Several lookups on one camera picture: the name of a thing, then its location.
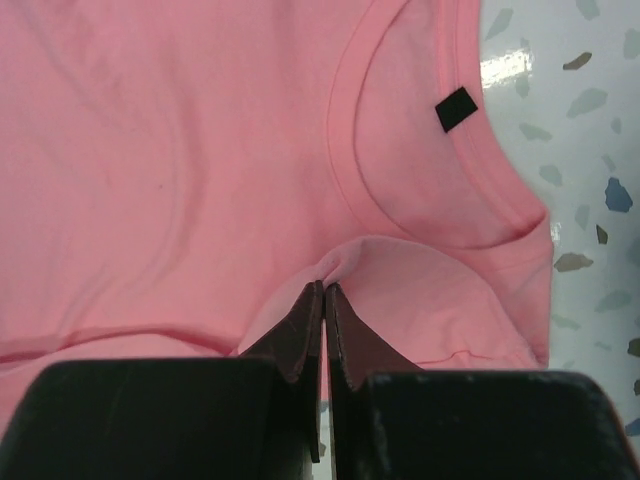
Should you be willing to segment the pink t-shirt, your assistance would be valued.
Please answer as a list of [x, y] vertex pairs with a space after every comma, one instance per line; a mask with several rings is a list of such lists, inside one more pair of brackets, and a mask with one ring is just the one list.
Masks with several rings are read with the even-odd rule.
[[3, 2], [2, 414], [55, 362], [239, 353], [314, 280], [424, 368], [546, 366], [480, 9]]

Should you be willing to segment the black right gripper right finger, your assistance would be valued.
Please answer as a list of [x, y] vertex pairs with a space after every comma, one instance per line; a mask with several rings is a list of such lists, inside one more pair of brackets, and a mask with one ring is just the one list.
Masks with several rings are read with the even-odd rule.
[[423, 370], [325, 293], [338, 479], [635, 479], [615, 409], [589, 377]]

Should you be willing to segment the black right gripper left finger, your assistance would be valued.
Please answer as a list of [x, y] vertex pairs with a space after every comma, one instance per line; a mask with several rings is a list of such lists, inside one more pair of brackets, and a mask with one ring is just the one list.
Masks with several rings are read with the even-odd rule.
[[1, 441], [5, 479], [308, 479], [320, 459], [324, 289], [235, 358], [44, 369]]

